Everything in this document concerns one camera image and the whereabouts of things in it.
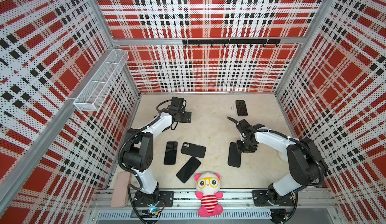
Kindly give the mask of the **white-edged phone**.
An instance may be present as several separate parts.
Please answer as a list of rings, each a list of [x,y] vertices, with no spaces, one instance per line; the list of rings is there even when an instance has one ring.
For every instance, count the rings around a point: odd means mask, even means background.
[[[236,100],[235,105],[238,116],[248,116],[247,106],[244,100]]]

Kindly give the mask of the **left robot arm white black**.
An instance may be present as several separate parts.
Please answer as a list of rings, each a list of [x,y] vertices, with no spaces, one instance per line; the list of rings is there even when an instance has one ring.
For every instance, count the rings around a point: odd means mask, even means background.
[[[134,175],[139,184],[139,190],[144,194],[153,194],[158,188],[158,182],[150,168],[154,154],[154,139],[167,128],[171,128],[175,120],[191,123],[192,113],[162,112],[142,128],[129,129],[120,147],[118,165],[122,170]]]

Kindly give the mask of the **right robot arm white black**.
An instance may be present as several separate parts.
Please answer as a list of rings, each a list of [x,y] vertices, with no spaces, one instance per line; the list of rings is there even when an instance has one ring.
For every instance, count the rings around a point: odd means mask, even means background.
[[[239,152],[251,152],[262,143],[283,154],[287,160],[288,173],[268,187],[268,194],[272,198],[296,193],[308,186],[321,187],[324,184],[328,167],[311,139],[293,138],[260,124],[238,126],[237,129],[241,138],[237,142]]]

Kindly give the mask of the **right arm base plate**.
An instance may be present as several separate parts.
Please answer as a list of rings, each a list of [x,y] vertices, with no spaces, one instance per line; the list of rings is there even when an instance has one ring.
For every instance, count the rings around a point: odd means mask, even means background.
[[[252,199],[255,206],[294,207],[295,205],[295,200],[291,193],[288,193],[285,196],[280,196],[267,189],[253,190]]]

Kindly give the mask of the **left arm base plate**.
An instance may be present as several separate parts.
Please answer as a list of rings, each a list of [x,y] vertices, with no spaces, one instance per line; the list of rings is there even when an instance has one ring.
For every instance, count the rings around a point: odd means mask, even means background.
[[[133,203],[135,207],[172,207],[173,198],[173,191],[155,191],[153,194],[137,191]]]

